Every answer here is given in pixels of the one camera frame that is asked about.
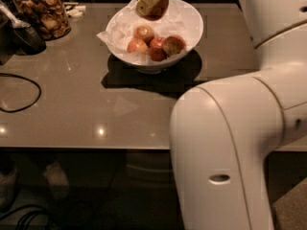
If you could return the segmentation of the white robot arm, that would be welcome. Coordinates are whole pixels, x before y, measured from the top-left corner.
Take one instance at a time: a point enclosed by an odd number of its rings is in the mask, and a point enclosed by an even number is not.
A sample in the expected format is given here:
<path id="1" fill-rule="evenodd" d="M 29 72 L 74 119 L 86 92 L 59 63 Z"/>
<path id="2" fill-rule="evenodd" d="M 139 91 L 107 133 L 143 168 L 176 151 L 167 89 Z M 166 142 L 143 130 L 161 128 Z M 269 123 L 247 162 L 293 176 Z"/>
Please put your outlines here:
<path id="1" fill-rule="evenodd" d="M 307 0 L 239 0 L 256 72 L 181 96 L 170 150 L 185 230 L 274 230 L 264 163 L 307 132 Z"/>

